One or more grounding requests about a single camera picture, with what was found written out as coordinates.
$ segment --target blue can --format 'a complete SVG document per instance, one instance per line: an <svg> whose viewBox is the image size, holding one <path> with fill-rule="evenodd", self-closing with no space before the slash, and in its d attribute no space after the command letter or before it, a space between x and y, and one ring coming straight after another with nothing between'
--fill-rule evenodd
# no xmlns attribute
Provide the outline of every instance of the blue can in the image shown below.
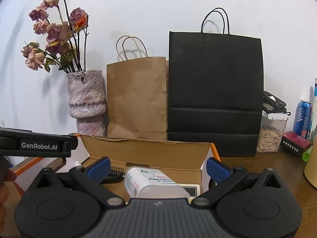
<svg viewBox="0 0 317 238"><path fill-rule="evenodd" d="M301 101L297 115L295 133L307 139L310 133L310 117L312 105L309 102Z"/></svg>

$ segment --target brown paper bag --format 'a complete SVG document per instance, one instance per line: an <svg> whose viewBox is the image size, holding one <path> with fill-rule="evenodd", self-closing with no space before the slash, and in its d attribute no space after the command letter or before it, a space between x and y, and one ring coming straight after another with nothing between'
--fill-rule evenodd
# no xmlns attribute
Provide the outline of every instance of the brown paper bag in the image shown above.
<svg viewBox="0 0 317 238"><path fill-rule="evenodd" d="M141 58L128 60L124 49L126 60L122 58L117 45L123 37L133 39ZM142 57L135 39L120 37L116 49L122 61L107 65L107 136L166 140L166 58L148 57L140 41L146 53Z"/></svg>

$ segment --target metal screw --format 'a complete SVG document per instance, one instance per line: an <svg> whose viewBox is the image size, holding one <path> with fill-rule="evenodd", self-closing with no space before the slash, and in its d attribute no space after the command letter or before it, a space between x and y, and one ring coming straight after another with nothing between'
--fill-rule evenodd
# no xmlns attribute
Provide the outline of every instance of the metal screw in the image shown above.
<svg viewBox="0 0 317 238"><path fill-rule="evenodd" d="M123 199L118 197L112 197L107 200L107 203L110 206L119 206L123 203Z"/></svg>
<svg viewBox="0 0 317 238"><path fill-rule="evenodd" d="M209 200L207 198L195 198L192 203L196 204L197 206L206 206L209 204Z"/></svg>

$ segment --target blue gripper pad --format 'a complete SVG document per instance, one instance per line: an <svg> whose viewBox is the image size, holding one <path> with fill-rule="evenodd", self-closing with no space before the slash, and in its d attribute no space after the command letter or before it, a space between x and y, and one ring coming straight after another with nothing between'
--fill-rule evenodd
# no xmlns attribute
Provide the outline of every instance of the blue gripper pad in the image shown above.
<svg viewBox="0 0 317 238"><path fill-rule="evenodd" d="M213 179L217 184L221 183L223 180L227 179L233 174L233 169L220 162L214 157L210 157L206 164L207 173L211 179Z"/></svg>
<svg viewBox="0 0 317 238"><path fill-rule="evenodd" d="M108 157L102 157L95 163L85 168L86 175L96 181L101 183L103 179L107 177L111 170L111 163Z"/></svg>

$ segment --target hand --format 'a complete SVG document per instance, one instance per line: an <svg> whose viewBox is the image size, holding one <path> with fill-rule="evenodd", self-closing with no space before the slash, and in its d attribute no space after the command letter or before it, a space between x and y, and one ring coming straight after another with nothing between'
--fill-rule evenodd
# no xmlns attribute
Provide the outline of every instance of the hand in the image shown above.
<svg viewBox="0 0 317 238"><path fill-rule="evenodd" d="M16 175L12 170L7 171L7 175L5 176L5 181L14 181L16 179ZM0 233L4 229L4 219L7 215L7 209L3 205L7 201L9 197L9 189L3 184L0 187Z"/></svg>

